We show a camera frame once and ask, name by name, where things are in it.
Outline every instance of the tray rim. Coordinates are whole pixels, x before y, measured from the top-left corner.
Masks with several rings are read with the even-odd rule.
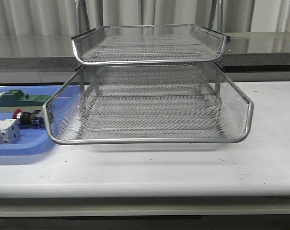
[[[50,139],[60,145],[79,145],[79,144],[133,144],[133,143],[237,143],[241,142],[248,136],[251,130],[252,116],[254,103],[252,100],[238,87],[233,81],[222,72],[219,66],[216,63],[210,63],[212,68],[219,71],[219,73],[229,82],[229,84],[239,93],[241,94],[248,103],[248,110],[246,114],[246,122],[245,122],[245,131],[240,137],[236,138],[93,138],[93,139],[75,139],[75,140],[60,140],[52,135],[51,124],[49,123],[49,119],[45,119],[46,131],[50,137]],[[44,117],[48,117],[47,107],[46,105],[53,99],[55,95],[57,95],[62,89],[64,89],[70,82],[75,78],[75,76],[79,75],[82,71],[84,71],[87,66],[82,66],[78,71],[76,71],[70,79],[65,82],[62,87],[51,97],[43,105],[43,113]]]
[[[78,55],[77,48],[76,48],[76,40],[90,36],[94,33],[97,33],[99,30],[104,29],[104,28],[151,28],[151,27],[184,27],[184,26],[193,26],[202,30],[207,30],[210,33],[213,34],[218,34],[223,37],[223,42],[222,42],[222,47],[220,54],[215,57],[215,58],[192,58],[192,59],[163,59],[163,60],[140,60],[140,61],[98,61],[98,62],[86,62],[81,60],[80,56]],[[204,26],[199,26],[196,24],[166,24],[166,25],[114,25],[114,26],[101,26],[99,28],[94,28],[92,30],[89,30],[83,34],[79,34],[77,36],[74,36],[71,38],[72,42],[72,49],[73,49],[73,54],[78,62],[85,66],[94,66],[94,65],[117,65],[117,64],[152,64],[152,63],[173,63],[173,62],[199,62],[199,61],[217,61],[221,59],[224,51],[225,51],[225,46],[227,43],[227,36],[224,34],[221,34],[217,31],[211,30],[209,28],[206,28]]]

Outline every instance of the lower tray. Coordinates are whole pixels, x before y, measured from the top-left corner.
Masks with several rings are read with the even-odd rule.
[[[33,95],[53,95],[60,86],[5,86],[0,87],[1,92],[20,89],[24,93]],[[12,113],[0,113],[0,120],[11,119]],[[13,144],[0,144],[0,156],[32,155],[52,146],[45,129],[23,128],[20,136]]]
[[[83,67],[44,106],[59,144],[238,142],[252,109],[212,63]]]

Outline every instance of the white curtain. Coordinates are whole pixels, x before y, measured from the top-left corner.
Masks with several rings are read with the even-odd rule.
[[[211,0],[86,0],[86,4],[91,28],[97,26],[95,12],[103,25],[208,26]],[[224,0],[223,31],[290,31],[290,0]],[[0,0],[0,35],[75,34],[74,0]]]

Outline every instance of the upper tray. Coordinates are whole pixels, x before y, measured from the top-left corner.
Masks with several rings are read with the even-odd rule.
[[[72,38],[84,65],[214,61],[226,36],[192,25],[103,26]]]

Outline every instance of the metal mesh letter tray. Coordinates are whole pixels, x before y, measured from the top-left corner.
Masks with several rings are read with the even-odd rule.
[[[243,140],[253,103],[211,62],[225,43],[190,24],[104,26],[72,38],[83,66],[44,104],[49,136],[59,144]]]

